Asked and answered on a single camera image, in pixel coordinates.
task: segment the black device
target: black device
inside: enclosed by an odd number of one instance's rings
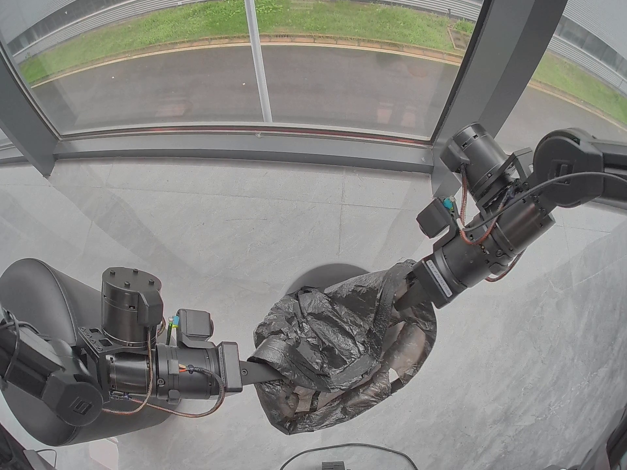
[[[479,213],[465,226],[465,202],[460,215],[450,197],[420,212],[429,238],[448,231],[396,291],[399,310],[416,301],[442,308],[482,279],[499,280],[553,225],[557,206],[627,200],[627,146],[580,129],[551,132],[534,153],[508,156],[475,123],[451,138],[442,160],[460,174]],[[120,267],[105,270],[99,293],[33,259],[5,271],[0,386],[32,436],[57,446],[134,431],[165,419],[180,399],[223,399],[246,384],[282,378],[240,362],[236,343],[208,341],[207,312],[180,309],[176,346],[158,343],[160,289],[153,275]],[[154,409],[141,410],[146,404]]]

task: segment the white label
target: white label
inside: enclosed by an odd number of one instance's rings
[[[429,270],[431,270],[431,273],[433,273],[435,280],[437,280],[438,284],[440,284],[440,287],[442,288],[442,292],[446,294],[447,298],[450,298],[453,295],[453,291],[451,291],[451,288],[448,286],[448,284],[444,280],[444,277],[442,276],[440,271],[436,268],[433,261],[428,259],[427,266],[429,267]]]

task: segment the asphalt road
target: asphalt road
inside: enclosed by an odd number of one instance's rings
[[[314,46],[264,46],[263,58],[275,122],[418,138],[433,132],[458,70],[427,59]],[[62,132],[143,123],[262,121],[246,46],[121,61],[46,83],[35,94]],[[533,147],[547,132],[564,127],[627,142],[627,132],[612,123],[531,88],[498,140],[507,150]]]

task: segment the green lawn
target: green lawn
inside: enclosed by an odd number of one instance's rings
[[[453,51],[447,27],[471,33],[474,23],[428,12],[346,0],[255,0],[261,34],[332,35]],[[146,47],[201,38],[246,36],[243,0],[189,4],[152,12],[78,36],[20,64],[27,82]],[[564,59],[545,54],[534,79],[627,123],[627,98]]]

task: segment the trash bag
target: trash bag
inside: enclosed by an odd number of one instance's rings
[[[249,360],[286,378],[255,384],[273,426],[291,435],[343,423],[416,375],[435,342],[433,306],[417,301],[401,312],[393,308],[414,263],[323,290],[305,287],[271,308],[255,329]]]

